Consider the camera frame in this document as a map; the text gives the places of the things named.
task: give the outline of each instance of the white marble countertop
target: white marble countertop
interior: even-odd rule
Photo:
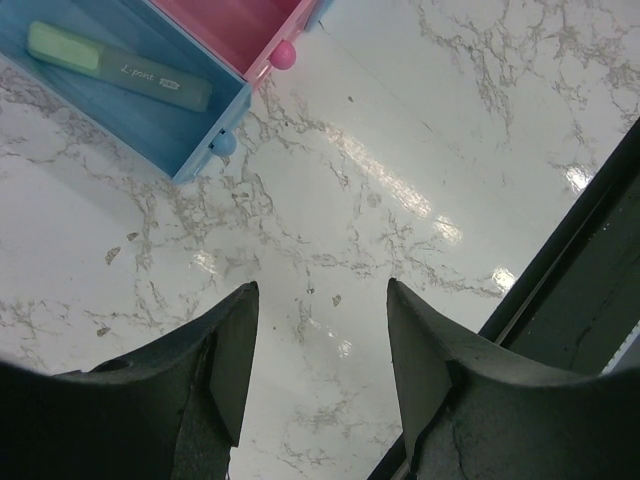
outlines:
[[[0,349],[89,369],[257,280],[232,478],[366,478],[387,280],[482,326],[639,116],[624,2],[337,1],[182,187],[0,63]]]

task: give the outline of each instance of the highlighter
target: highlighter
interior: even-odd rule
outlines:
[[[43,22],[29,26],[29,54],[194,112],[207,110],[213,86],[203,78]]]

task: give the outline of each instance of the pink plastic box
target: pink plastic box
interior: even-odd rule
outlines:
[[[275,67],[291,68],[293,40],[317,0],[152,0],[153,3],[257,88]]]

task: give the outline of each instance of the highlighter cap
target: highlighter cap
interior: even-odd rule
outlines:
[[[104,46],[67,30],[36,21],[29,26],[27,49],[31,56],[39,60],[97,77]]]

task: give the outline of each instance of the drawer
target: drawer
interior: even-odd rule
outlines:
[[[293,66],[292,42],[304,30],[318,0],[152,1],[257,88],[273,67]]]
[[[64,45],[51,47],[46,36],[33,40],[33,22],[63,29],[69,32],[69,38],[79,35],[87,39],[89,47],[105,45],[105,52],[116,53],[107,62],[104,53],[96,53],[102,47],[91,50],[82,44],[70,44],[75,40],[69,38],[63,38]],[[148,0],[0,0],[0,54],[142,154],[176,183],[192,180],[215,154],[231,153],[235,147],[231,130],[251,101],[251,85],[246,80]],[[77,71],[52,63],[47,55],[76,62],[72,66],[79,65]],[[159,67],[155,71],[142,67],[136,70],[128,63],[134,55],[144,62],[155,62],[143,65]],[[80,67],[100,74],[78,73]],[[164,72],[174,72],[179,80],[160,78],[171,76]],[[145,89],[151,89],[151,93],[140,93],[139,82],[158,79],[159,84],[145,84],[142,90],[147,93]],[[185,80],[182,86],[207,85],[208,100],[189,109],[170,103],[173,97],[163,97],[164,90],[158,97],[162,87],[180,90],[182,79],[197,79],[193,83]],[[133,82],[134,90],[139,91],[117,86],[114,81],[126,85]]]

